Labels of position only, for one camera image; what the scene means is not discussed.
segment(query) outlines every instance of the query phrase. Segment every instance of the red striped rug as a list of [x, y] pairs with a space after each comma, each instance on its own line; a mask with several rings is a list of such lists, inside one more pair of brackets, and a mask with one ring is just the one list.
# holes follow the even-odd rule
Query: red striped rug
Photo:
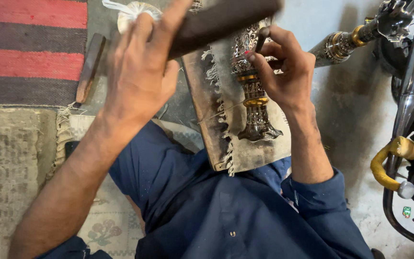
[[0, 105], [72, 103], [86, 41], [86, 0], [0, 0]]

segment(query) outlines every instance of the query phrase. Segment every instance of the sleeve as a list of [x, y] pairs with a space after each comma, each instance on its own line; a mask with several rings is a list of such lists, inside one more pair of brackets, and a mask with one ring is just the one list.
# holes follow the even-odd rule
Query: sleeve
[[300, 215], [341, 258], [369, 258], [373, 255], [346, 206], [343, 174], [321, 183], [282, 182], [282, 195], [293, 201]]
[[103, 250], [90, 254], [89, 246], [78, 236], [72, 236], [58, 247], [44, 253], [37, 259], [112, 259]]

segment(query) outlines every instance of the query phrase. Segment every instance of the hand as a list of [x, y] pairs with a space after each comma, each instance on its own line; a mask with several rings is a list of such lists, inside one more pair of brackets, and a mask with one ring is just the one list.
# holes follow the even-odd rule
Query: hand
[[192, 0], [174, 0], [158, 23], [142, 13], [116, 41], [108, 54], [105, 118], [123, 128], [144, 125], [175, 93], [179, 65], [167, 56], [191, 5]]
[[[275, 25], [270, 26], [273, 42], [263, 45], [261, 54], [249, 52], [247, 60], [258, 70], [268, 96], [279, 104], [285, 113], [295, 112], [312, 105], [311, 82], [316, 58], [304, 52], [292, 32]], [[282, 74], [274, 74], [265, 56], [284, 60]]]

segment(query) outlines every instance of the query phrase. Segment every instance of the red stripe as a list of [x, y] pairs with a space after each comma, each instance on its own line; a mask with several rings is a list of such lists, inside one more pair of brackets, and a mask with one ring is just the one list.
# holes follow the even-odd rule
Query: red stripe
[[0, 22], [87, 28], [87, 3], [64, 0], [0, 0]]
[[0, 77], [45, 77], [79, 80], [84, 55], [0, 49]]

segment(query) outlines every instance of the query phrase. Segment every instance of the brass ring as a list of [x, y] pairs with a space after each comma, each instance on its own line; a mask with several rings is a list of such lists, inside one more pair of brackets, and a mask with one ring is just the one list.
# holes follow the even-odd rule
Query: brass ring
[[368, 42], [363, 42], [359, 39], [359, 30], [362, 27], [363, 27], [363, 25], [359, 25], [352, 31], [352, 41], [354, 42], [354, 44], [357, 47], [363, 47], [363, 46], [366, 46], [368, 44]]
[[244, 80], [248, 80], [248, 79], [255, 79], [258, 78], [257, 75], [249, 75], [249, 76], [245, 76], [245, 77], [238, 77], [237, 80], [238, 81], [244, 81]]
[[269, 102], [268, 97], [260, 97], [260, 98], [245, 100], [242, 104], [244, 104], [245, 107], [250, 108], [250, 107], [260, 107], [260, 106], [267, 104], [268, 102]]
[[339, 58], [340, 60], [344, 60], [345, 58], [346, 58], [346, 56], [344, 56], [344, 55], [342, 55], [342, 53], [340, 53], [339, 52], [339, 50], [338, 50], [338, 44], [337, 44], [337, 40], [338, 40], [338, 37], [341, 35], [341, 32], [339, 32], [339, 33], [337, 33], [337, 34], [335, 34], [335, 36], [333, 36], [333, 39], [332, 39], [332, 50], [333, 50], [333, 54], [335, 54], [335, 56], [337, 57], [337, 58]]

